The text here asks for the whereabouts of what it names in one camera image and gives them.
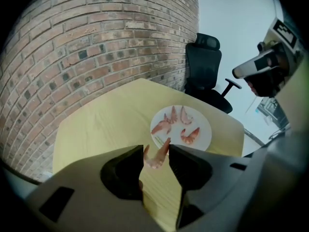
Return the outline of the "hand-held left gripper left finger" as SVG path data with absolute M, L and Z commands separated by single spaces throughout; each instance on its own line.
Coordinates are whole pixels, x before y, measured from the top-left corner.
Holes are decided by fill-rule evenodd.
M 71 163 L 27 198 L 49 232 L 164 232 L 143 204 L 143 146 Z

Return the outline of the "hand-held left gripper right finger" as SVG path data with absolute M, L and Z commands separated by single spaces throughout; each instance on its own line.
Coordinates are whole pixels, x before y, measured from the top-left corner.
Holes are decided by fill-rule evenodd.
M 169 165 L 182 187 L 177 229 L 237 229 L 266 157 L 250 158 L 170 145 Z

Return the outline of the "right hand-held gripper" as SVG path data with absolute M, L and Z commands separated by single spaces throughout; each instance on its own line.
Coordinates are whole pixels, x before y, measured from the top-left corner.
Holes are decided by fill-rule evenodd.
M 232 74 L 236 79 L 244 79 L 256 96 L 273 98 L 303 60 L 303 45 L 276 17 L 257 47 L 259 55 L 235 67 Z

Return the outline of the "white plate with shrimp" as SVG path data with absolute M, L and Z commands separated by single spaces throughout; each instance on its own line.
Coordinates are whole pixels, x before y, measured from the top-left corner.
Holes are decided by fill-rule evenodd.
M 208 120 L 199 111 L 191 107 L 184 106 L 187 114 L 192 116 L 194 119 L 190 125 L 184 125 L 180 120 L 181 107 L 183 105 L 172 106 L 175 106 L 176 108 L 177 122 L 171 125 L 171 131 L 169 134 L 166 134 L 167 130 L 161 130 L 155 134 L 151 134 L 151 137 L 155 144 L 158 147 L 161 147 L 164 142 L 170 137 L 171 143 L 174 145 L 183 145 L 197 150 L 206 151 L 207 148 L 210 146 L 212 138 L 212 131 Z M 159 112 L 157 112 L 157 114 L 153 117 L 151 121 L 150 132 L 158 124 L 159 121 L 164 120 L 164 114 L 166 114 L 167 117 L 170 118 L 172 106 L 165 107 Z M 195 141 L 190 145 L 183 143 L 181 140 L 181 131 L 185 129 L 185 135 L 187 136 L 198 127 L 200 127 L 200 132 Z

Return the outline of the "metal shelf rack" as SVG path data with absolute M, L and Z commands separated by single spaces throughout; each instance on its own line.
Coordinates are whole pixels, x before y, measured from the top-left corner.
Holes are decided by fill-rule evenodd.
M 275 98 L 263 98 L 255 112 L 269 127 L 283 130 L 288 125 L 288 119 Z

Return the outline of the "black high-back office chair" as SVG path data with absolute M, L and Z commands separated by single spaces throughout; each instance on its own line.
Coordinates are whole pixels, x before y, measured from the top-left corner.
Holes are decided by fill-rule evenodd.
M 197 33 L 195 42 L 185 47 L 189 77 L 184 86 L 185 94 L 201 100 L 223 112 L 232 112 L 232 105 L 225 98 L 232 87 L 242 89 L 236 82 L 226 78 L 227 87 L 222 93 L 214 90 L 222 59 L 220 42 L 217 38 Z

